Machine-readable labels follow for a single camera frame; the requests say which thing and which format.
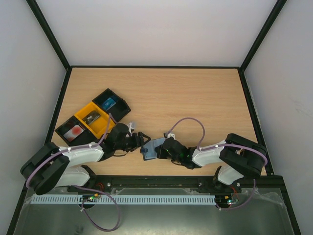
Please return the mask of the black VIP card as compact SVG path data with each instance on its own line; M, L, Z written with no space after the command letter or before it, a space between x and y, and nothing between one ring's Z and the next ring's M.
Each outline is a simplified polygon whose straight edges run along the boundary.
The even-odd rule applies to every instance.
M92 124L94 121L96 121L100 117L100 114L97 111L91 111L88 115L86 115L82 121L86 125Z

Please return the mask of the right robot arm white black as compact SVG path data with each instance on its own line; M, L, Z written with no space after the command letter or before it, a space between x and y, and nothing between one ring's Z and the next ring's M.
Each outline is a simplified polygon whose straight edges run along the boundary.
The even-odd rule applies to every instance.
M212 186L220 192L243 177L260 177L263 167L268 164L264 146L234 133L206 147L186 147L174 137L169 137L155 147L155 151L157 158L169 159L187 169L224 162L225 165L217 168L212 180Z

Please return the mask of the blue leather card holder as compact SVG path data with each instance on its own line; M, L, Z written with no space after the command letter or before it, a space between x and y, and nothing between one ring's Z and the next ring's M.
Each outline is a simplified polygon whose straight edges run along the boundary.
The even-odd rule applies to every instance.
M159 138L155 140L150 140L140 149L140 153L143 156L144 161L149 161L153 159L161 158L161 147L165 142L165 138Z

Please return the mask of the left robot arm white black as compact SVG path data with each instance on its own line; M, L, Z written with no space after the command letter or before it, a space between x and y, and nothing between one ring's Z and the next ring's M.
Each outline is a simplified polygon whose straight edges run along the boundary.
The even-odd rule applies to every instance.
M142 132L133 132L130 124L118 123L97 142L72 147L59 147L53 142L45 144L21 167L20 173L26 187L37 195L57 187L82 187L94 177L86 163L107 160L119 150L133 152L150 139Z

